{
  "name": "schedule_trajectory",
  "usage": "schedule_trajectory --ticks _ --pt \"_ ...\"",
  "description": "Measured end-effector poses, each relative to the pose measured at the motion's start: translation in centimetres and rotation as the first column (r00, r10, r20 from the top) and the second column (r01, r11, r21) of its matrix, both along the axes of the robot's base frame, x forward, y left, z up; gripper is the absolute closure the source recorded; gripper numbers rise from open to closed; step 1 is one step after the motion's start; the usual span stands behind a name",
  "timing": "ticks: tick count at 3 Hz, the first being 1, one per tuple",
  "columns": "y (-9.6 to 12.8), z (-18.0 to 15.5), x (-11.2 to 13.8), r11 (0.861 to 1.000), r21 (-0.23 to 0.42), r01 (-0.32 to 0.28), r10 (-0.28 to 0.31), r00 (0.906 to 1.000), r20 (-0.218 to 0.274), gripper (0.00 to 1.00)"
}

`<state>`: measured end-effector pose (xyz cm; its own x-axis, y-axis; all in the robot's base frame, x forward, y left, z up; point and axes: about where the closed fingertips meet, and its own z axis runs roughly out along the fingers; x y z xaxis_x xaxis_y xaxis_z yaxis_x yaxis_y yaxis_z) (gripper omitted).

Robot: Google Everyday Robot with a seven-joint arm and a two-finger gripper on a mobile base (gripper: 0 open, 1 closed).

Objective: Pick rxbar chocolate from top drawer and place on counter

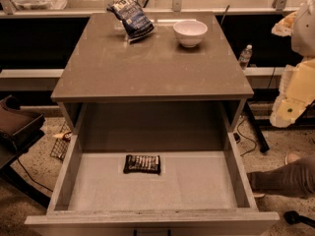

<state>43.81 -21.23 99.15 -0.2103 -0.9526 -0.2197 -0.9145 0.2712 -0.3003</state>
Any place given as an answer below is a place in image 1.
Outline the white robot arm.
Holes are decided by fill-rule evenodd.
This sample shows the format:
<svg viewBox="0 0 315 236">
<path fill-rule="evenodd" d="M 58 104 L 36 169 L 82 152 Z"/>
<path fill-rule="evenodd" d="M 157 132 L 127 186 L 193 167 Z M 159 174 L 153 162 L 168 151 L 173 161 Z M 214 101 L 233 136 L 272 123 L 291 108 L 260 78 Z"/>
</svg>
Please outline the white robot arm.
<svg viewBox="0 0 315 236">
<path fill-rule="evenodd" d="M 272 28 L 272 34 L 291 37 L 291 49 L 303 59 L 286 65 L 270 122 L 274 127 L 293 124 L 315 100 L 315 0 L 306 0 Z"/>
</svg>

